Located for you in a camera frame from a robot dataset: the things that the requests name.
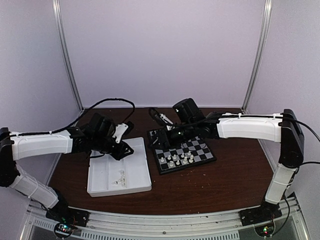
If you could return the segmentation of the white chess piece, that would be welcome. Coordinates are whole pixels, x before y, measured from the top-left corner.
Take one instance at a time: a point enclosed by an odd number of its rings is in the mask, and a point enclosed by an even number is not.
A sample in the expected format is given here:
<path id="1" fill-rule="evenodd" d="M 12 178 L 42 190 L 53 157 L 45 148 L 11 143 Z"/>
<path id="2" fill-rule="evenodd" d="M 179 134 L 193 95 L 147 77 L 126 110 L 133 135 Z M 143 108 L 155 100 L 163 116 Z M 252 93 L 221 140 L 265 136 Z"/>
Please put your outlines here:
<path id="1" fill-rule="evenodd" d="M 188 163 L 188 157 L 187 156 L 184 157 L 184 159 L 182 160 L 182 163 L 184 165 L 186 165 Z"/>

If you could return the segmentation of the white plastic compartment tray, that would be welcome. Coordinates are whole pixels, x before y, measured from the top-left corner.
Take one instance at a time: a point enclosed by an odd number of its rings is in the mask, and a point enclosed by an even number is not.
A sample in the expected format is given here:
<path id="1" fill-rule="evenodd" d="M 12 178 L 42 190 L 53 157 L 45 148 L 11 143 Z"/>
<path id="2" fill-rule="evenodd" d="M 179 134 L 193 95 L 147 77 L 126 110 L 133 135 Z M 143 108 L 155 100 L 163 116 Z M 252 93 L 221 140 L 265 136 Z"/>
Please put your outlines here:
<path id="1" fill-rule="evenodd" d="M 109 154 L 93 151 L 90 155 L 87 193 L 91 197 L 106 197 L 150 191 L 152 181 L 149 172 L 143 137 L 124 140 L 133 154 L 115 160 Z"/>

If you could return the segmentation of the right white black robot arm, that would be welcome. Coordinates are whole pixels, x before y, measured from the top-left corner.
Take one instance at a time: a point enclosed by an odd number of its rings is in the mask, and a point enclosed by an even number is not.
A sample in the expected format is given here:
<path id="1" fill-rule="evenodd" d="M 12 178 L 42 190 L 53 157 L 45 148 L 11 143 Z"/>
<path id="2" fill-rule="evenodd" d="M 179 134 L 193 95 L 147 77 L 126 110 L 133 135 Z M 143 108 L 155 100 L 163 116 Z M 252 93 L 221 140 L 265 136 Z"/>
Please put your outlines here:
<path id="1" fill-rule="evenodd" d="M 261 221 L 275 216 L 285 191 L 304 161 L 305 136 L 295 113 L 284 109 L 281 113 L 266 115 L 214 111 L 204 115 L 192 98 L 183 99 L 172 108 L 180 123 L 173 123 L 154 107 L 148 110 L 150 117 L 162 127 L 157 130 L 156 140 L 151 144 L 154 149 L 171 149 L 194 137 L 255 139 L 265 154 L 269 153 L 266 142 L 279 144 L 279 160 L 274 166 L 272 180 L 260 206 L 251 211 Z"/>

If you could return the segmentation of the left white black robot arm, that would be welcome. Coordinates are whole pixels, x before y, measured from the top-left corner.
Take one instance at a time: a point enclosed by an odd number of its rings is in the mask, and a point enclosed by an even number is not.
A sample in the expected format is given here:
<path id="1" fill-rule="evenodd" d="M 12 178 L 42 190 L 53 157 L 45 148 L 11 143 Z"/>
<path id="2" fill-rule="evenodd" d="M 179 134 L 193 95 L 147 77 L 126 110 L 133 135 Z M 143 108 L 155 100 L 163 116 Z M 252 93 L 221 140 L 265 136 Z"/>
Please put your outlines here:
<path id="1" fill-rule="evenodd" d="M 119 161 L 134 152 L 122 140 L 133 127 L 131 121 L 116 124 L 99 113 L 81 127 L 71 125 L 64 130 L 19 133 L 3 127 L 0 130 L 0 185 L 39 202 L 49 214 L 67 222 L 73 214 L 62 194 L 30 176 L 16 162 L 34 156 L 93 151 Z"/>

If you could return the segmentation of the black grey chess board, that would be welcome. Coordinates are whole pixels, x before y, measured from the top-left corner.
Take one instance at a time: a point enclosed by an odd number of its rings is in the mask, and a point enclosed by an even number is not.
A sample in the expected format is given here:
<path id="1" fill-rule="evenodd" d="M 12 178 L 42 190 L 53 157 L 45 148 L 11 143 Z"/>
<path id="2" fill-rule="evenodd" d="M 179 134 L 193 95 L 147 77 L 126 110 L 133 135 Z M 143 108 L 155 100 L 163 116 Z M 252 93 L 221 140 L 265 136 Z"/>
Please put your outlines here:
<path id="1" fill-rule="evenodd" d="M 175 148 L 165 150 L 153 148 L 152 152 L 161 175 L 217 160 L 211 148 L 197 136 Z"/>

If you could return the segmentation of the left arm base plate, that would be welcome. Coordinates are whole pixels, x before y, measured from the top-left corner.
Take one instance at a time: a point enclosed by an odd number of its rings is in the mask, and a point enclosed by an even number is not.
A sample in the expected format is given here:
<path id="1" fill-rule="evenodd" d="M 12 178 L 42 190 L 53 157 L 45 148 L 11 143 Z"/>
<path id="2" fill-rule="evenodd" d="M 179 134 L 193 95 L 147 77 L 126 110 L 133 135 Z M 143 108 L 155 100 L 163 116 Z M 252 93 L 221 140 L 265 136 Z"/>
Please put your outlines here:
<path id="1" fill-rule="evenodd" d="M 85 210 L 68 208 L 67 213 L 46 212 L 45 217 L 56 222 L 66 223 L 75 227 L 86 227 L 90 213 Z"/>

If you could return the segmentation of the front aluminium rail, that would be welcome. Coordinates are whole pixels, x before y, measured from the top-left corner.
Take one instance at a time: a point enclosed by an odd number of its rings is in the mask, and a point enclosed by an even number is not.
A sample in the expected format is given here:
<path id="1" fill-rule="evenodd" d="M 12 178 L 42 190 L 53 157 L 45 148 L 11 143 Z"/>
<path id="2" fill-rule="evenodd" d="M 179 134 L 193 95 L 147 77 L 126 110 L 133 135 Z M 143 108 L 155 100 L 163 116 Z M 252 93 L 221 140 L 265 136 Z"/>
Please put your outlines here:
<path id="1" fill-rule="evenodd" d="M 282 216 L 243 225 L 240 211 L 180 215 L 137 215 L 89 211 L 85 227 L 71 240 L 263 240 L 264 226 L 274 224 L 272 240 L 308 240 L 310 235 L 295 197 L 280 203 Z"/>

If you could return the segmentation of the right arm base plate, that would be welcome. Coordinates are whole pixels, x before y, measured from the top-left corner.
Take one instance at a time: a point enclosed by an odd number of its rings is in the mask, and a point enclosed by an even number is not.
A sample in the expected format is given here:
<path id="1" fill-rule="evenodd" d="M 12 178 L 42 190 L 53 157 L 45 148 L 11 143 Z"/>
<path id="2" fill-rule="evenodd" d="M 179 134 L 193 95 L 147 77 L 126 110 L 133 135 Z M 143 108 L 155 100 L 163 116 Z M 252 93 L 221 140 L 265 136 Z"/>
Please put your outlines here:
<path id="1" fill-rule="evenodd" d="M 239 217 L 243 226 L 268 222 L 281 216 L 282 211 L 279 208 L 270 209 L 262 206 L 247 208 L 239 212 Z"/>

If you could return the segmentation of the left aluminium frame post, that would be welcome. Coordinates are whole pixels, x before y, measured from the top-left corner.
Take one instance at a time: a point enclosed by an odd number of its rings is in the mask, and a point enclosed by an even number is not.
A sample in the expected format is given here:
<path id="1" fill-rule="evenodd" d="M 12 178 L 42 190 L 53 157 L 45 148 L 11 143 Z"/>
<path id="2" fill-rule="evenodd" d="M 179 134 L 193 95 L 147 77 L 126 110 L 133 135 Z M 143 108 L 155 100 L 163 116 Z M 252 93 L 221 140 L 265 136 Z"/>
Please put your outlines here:
<path id="1" fill-rule="evenodd" d="M 75 99 L 77 108 L 81 112 L 84 109 L 84 107 L 80 98 L 80 93 L 79 93 L 74 72 L 72 69 L 71 59 L 68 51 L 67 40 L 66 40 L 66 35 L 64 30 L 60 1 L 53 0 L 52 7 L 53 7 L 53 14 L 54 14 L 54 18 L 55 18 L 55 22 L 58 30 L 59 41 L 61 45 L 62 56 L 63 56 L 63 61 L 64 61 L 66 73 L 67 73 L 67 78 L 70 83 L 71 91 Z"/>

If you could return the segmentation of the aluminium frame post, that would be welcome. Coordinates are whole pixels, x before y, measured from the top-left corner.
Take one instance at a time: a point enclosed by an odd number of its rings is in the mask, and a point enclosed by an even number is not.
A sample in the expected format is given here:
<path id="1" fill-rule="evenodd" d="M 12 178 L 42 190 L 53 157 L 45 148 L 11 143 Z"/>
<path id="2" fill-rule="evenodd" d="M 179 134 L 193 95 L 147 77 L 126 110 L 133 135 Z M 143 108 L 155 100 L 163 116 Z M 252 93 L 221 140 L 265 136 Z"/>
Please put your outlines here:
<path id="1" fill-rule="evenodd" d="M 259 74 L 259 70 L 260 70 L 260 66 L 263 58 L 263 52 L 266 46 L 269 28 L 270 28 L 272 6 L 273 6 L 272 0 L 264 1 L 264 9 L 263 9 L 263 16 L 261 21 L 258 45 L 256 49 L 256 54 L 253 62 L 253 67 L 252 67 L 248 87 L 247 87 L 244 101 L 241 107 L 242 111 L 245 113 L 248 111 L 248 107 L 254 91 L 255 83 L 256 83 L 256 80 L 258 79 L 258 74 Z"/>
<path id="2" fill-rule="evenodd" d="M 55 22 L 58 30 L 59 41 L 61 45 L 62 56 L 63 56 L 63 61 L 64 61 L 66 73 L 67 73 L 67 78 L 70 83 L 71 91 L 75 99 L 77 108 L 81 112 L 84 109 L 84 107 L 80 98 L 80 93 L 79 93 L 74 72 L 72 69 L 71 59 L 68 51 L 67 40 L 66 40 L 66 35 L 64 30 L 60 1 L 53 0 L 52 7 L 53 7 L 53 14 L 54 14 L 54 18 L 55 18 Z"/>

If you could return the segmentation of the right aluminium frame post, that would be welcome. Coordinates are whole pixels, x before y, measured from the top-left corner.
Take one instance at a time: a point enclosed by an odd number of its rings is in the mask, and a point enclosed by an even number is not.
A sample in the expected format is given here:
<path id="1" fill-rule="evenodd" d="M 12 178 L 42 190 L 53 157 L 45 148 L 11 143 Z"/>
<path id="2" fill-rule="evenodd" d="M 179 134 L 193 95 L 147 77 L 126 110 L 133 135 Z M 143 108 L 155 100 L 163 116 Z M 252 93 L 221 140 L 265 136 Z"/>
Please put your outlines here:
<path id="1" fill-rule="evenodd" d="M 266 46 L 269 28 L 270 28 L 272 6 L 273 6 L 272 0 L 264 1 L 264 9 L 263 9 L 263 16 L 261 21 L 258 45 L 256 49 L 256 54 L 253 62 L 253 67 L 252 67 L 248 87 L 247 87 L 244 101 L 241 107 L 242 111 L 245 113 L 248 111 L 248 107 L 254 91 L 255 83 L 256 83 L 256 80 L 258 79 L 258 74 L 259 74 L 259 70 L 260 70 L 260 66 L 263 58 L 263 52 Z"/>

